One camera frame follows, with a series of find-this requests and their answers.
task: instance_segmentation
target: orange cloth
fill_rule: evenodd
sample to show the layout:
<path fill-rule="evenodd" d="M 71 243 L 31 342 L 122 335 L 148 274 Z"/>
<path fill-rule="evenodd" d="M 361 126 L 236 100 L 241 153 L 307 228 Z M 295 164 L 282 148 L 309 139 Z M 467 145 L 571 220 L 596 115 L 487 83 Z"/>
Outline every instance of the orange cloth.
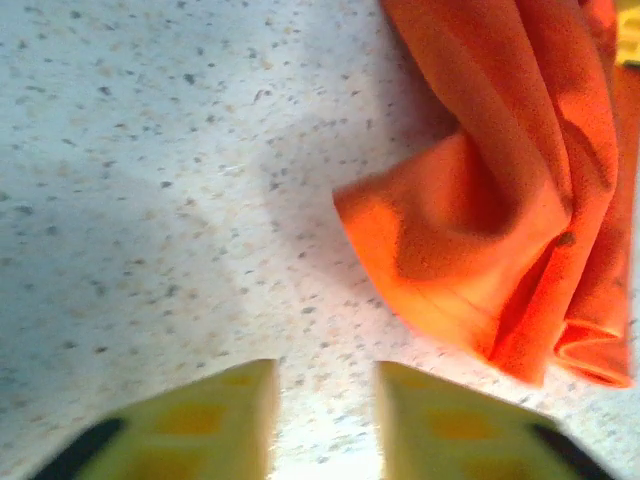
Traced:
<path fill-rule="evenodd" d="M 388 304 L 541 385 L 631 385 L 640 73 L 610 0 L 383 0 L 458 132 L 335 194 Z"/>

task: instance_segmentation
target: floor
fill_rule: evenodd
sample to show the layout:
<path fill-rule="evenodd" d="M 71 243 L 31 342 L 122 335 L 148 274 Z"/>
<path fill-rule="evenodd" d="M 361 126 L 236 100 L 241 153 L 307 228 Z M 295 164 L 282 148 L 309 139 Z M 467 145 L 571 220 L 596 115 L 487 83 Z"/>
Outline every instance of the floor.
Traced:
<path fill-rule="evenodd" d="M 275 480 L 380 477 L 375 359 L 555 415 L 638 478 L 637 387 L 552 370 L 531 390 L 415 338 L 367 281 L 332 189 L 453 127 L 376 1 L 0 12 L 0 478 L 109 409 L 257 357 L 280 359 Z"/>

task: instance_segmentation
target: orange fabric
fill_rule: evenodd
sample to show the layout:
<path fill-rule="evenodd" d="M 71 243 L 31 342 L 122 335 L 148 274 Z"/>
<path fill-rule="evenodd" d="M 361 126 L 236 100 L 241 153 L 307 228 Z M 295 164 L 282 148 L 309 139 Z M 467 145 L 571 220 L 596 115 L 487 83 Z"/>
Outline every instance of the orange fabric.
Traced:
<path fill-rule="evenodd" d="M 555 360 L 631 385 L 640 73 L 610 0 L 384 0 L 460 129 L 335 194 L 388 304 L 417 331 L 541 385 Z"/>

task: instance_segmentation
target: yellow object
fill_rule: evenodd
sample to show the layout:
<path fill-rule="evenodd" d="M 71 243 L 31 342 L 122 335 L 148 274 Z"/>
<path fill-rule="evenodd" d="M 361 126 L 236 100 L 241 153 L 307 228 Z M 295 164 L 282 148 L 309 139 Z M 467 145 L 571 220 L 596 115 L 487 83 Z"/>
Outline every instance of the yellow object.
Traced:
<path fill-rule="evenodd" d="M 640 66 L 640 1 L 616 0 L 618 47 L 616 63 Z"/>
<path fill-rule="evenodd" d="M 256 360 L 111 412 L 101 428 L 114 421 L 122 428 L 94 456 L 81 452 L 81 467 L 71 471 L 95 432 L 34 478 L 263 480 L 279 396 L 276 365 Z"/>
<path fill-rule="evenodd" d="M 398 363 L 377 364 L 376 410 L 387 480 L 611 478 L 552 419 Z"/>

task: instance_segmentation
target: speckled floor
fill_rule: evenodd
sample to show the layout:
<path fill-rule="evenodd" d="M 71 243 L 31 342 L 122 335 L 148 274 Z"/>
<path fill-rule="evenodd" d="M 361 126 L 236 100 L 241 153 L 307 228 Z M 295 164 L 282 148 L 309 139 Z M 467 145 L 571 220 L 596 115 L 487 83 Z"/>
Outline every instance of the speckled floor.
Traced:
<path fill-rule="evenodd" d="M 638 388 L 530 390 L 368 283 L 332 188 L 453 125 L 375 1 L 7 1 L 0 56 L 0 478 L 256 357 L 281 364 L 274 479 L 379 478 L 374 359 L 558 416 L 640 476 Z"/>

